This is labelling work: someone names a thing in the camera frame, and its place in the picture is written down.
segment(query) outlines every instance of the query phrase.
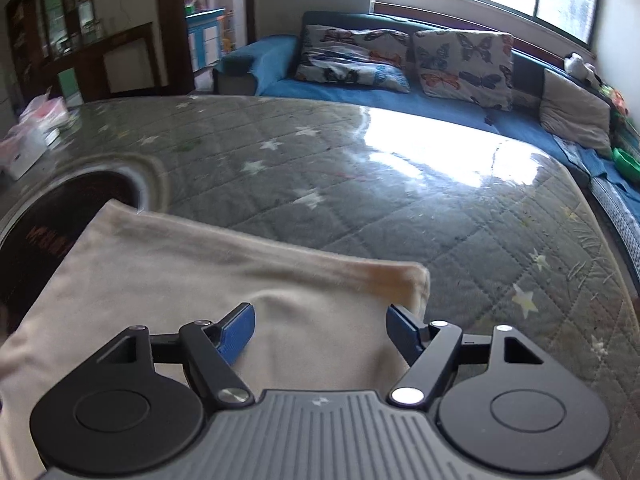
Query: green bowl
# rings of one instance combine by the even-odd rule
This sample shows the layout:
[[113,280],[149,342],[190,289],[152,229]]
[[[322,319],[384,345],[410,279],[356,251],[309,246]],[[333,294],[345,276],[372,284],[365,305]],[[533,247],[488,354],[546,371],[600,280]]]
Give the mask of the green bowl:
[[620,174],[630,182],[640,182],[640,164],[620,148],[613,149],[613,162]]

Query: blue sofa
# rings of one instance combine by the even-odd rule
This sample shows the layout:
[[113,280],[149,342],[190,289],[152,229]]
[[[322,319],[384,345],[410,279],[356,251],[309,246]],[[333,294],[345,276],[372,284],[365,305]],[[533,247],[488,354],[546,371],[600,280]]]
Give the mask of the blue sofa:
[[[329,25],[351,30],[391,28],[406,32],[411,38],[418,30],[442,28],[380,14],[325,11],[306,12],[303,16],[302,30],[305,25]],[[410,45],[409,62],[414,61],[413,50],[413,46]],[[254,95],[316,99],[386,108],[471,126],[532,144],[564,164],[578,185],[587,193],[591,191],[600,203],[615,227],[614,236],[625,257],[628,256],[631,275],[640,290],[640,192],[625,181],[611,161],[603,160],[594,150],[556,139],[540,126],[539,105],[543,94],[545,69],[553,70],[585,88],[581,82],[555,66],[514,50],[514,109],[511,112],[503,112],[484,109],[469,102],[428,97],[422,92],[415,74],[408,74],[412,86],[409,94],[357,85],[297,81],[292,76],[299,57],[298,36],[269,36],[227,54],[216,70],[218,77],[250,78],[251,92]],[[586,89],[607,102],[613,113],[613,104],[607,98],[590,88]]]

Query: sofa backrest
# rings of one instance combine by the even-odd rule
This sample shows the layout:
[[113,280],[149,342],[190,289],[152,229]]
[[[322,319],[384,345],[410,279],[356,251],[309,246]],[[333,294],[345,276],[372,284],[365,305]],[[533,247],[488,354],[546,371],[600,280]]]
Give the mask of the sofa backrest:
[[[347,30],[391,28],[405,32],[411,38],[407,55],[409,62],[414,62],[414,33],[419,30],[445,30],[447,28],[432,25],[431,23],[418,22],[417,20],[408,20],[407,18],[385,16],[383,14],[351,14],[325,10],[309,10],[305,12],[302,17],[303,31],[306,25],[329,25]],[[602,94],[591,88],[587,88],[581,81],[569,76],[558,67],[515,49],[513,51],[513,87],[535,98],[542,98],[545,86],[545,68],[570,79],[577,85],[600,97],[603,101],[607,102],[610,107],[613,106],[610,100]]]

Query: window sill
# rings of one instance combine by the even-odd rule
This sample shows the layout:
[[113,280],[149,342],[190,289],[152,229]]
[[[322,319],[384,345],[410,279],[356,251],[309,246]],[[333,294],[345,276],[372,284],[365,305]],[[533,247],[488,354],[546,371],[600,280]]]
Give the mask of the window sill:
[[486,4],[478,0],[378,0],[416,9],[430,10],[462,20],[479,23],[485,27],[509,32],[516,38],[527,41],[559,57],[580,54],[587,62],[593,62],[595,55],[568,38],[539,23],[523,18],[513,12]]

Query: white plush toy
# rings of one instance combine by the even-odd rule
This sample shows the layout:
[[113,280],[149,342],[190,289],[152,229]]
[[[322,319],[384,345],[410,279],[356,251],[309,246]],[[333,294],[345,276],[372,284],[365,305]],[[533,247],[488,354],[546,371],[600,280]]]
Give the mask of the white plush toy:
[[596,74],[596,68],[590,63],[585,63],[582,56],[576,52],[572,53],[571,57],[564,58],[564,71],[594,89],[602,85],[602,79]]

